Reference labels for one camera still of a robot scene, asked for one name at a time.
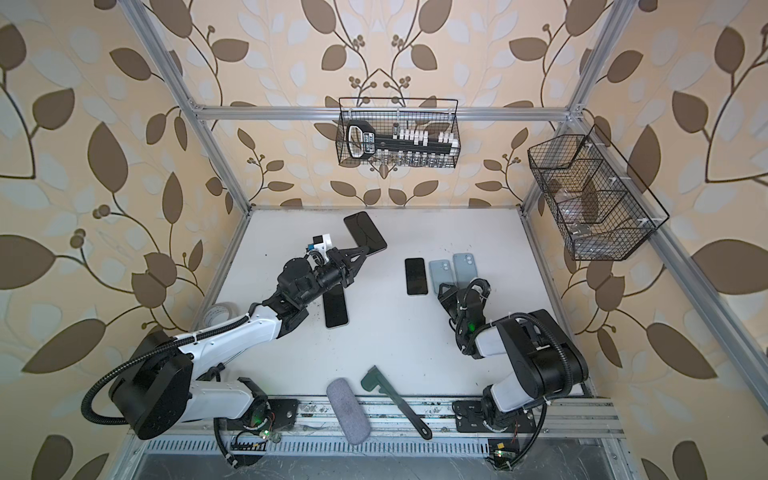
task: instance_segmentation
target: black smartphone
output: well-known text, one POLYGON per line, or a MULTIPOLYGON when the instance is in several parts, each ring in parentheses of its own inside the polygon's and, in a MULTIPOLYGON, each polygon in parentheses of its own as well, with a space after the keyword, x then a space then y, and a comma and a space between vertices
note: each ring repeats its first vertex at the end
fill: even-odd
POLYGON ((429 293, 423 258, 406 258, 406 289, 409 295, 429 293))
POLYGON ((386 248, 384 237, 382 237, 376 225, 373 224, 373 220, 371 220, 367 212, 360 212, 345 217, 344 224, 352 234, 352 238, 355 239, 358 247, 370 248, 369 255, 373 255, 386 248))
POLYGON ((349 323, 346 315, 346 301, 344 300, 344 287, 341 283, 323 294, 323 310, 326 313, 326 328, 336 328, 349 323))

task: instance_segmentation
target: white table surface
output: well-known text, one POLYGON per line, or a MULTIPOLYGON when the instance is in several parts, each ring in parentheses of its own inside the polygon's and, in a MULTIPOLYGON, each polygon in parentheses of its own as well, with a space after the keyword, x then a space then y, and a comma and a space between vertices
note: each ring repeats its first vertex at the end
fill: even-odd
MULTIPOLYGON (((330 233, 340 249, 355 247, 343 218, 359 210, 256 210, 218 296, 247 311, 271 296, 286 261, 302 257, 312 237, 330 233)), ((322 299, 288 335, 261 343, 227 365, 225 379, 249 376, 269 395, 325 395, 346 377, 357 395, 360 379, 377 365, 401 395, 482 394, 511 373, 506 355, 475 360, 462 355, 448 314, 432 291, 406 294, 405 258, 475 255, 488 280, 488 320, 552 307, 516 210, 368 210, 389 245, 366 259, 345 290, 349 324, 327 329, 322 299)))

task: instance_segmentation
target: wall-mounted basket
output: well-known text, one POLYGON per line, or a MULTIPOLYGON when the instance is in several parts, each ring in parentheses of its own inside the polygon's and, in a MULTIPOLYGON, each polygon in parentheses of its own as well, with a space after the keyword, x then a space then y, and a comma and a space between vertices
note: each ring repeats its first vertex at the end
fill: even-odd
POLYGON ((339 164, 455 168, 458 100, 447 98, 339 99, 336 153, 339 164))
POLYGON ((531 172, 574 260, 626 260, 669 219, 628 162, 627 172, 617 173, 605 160, 601 137, 593 127, 587 135, 560 135, 528 149, 531 172), (629 182, 663 213, 647 211, 629 182))

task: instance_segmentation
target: wall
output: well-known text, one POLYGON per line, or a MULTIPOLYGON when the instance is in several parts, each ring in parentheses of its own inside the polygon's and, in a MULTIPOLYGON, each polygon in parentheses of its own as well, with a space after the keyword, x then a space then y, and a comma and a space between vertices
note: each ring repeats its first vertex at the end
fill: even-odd
POLYGON ((670 211, 672 231, 763 351, 766 21, 768 4, 755 0, 676 0, 637 10, 586 115, 597 116, 630 159, 643 152, 634 162, 670 211))
POLYGON ((607 0, 145 2, 200 104, 565 106, 607 0))
MULTIPOLYGON (((640 2, 587 112, 763 347, 766 12, 765 2, 640 2), (746 52, 733 89, 742 50, 725 25, 746 52)), ((531 217, 598 394, 613 399, 649 480, 764 477, 768 417, 653 248, 574 262, 549 209, 531 217)))
POLYGON ((240 220, 112 7, 0 2, 4 478, 106 474, 127 429, 86 422, 84 392, 150 329, 189 327, 240 220))
POLYGON ((220 121, 214 130, 241 187, 260 207, 521 204, 533 181, 525 151, 552 134, 547 122, 463 122, 457 168, 341 167, 330 140, 335 124, 285 123, 290 129, 220 121))

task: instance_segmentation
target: vent grille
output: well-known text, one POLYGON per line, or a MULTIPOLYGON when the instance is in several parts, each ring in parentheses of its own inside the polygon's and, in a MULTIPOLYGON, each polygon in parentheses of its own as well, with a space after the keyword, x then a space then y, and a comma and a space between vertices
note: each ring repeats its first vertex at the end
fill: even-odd
MULTIPOLYGON (((225 436, 225 443, 230 439, 225 436)), ((240 437, 240 443, 251 443, 240 437)), ((150 440, 147 454, 172 455, 219 455, 213 437, 204 435, 162 435, 150 440)), ((239 452, 244 455, 262 455, 263 452, 239 452)), ((360 445, 350 445, 343 437, 291 437, 283 435, 280 443, 269 442, 266 446, 269 455, 300 456, 403 456, 403 457, 472 457, 488 456, 486 439, 433 439, 429 442, 421 439, 374 439, 360 445)))

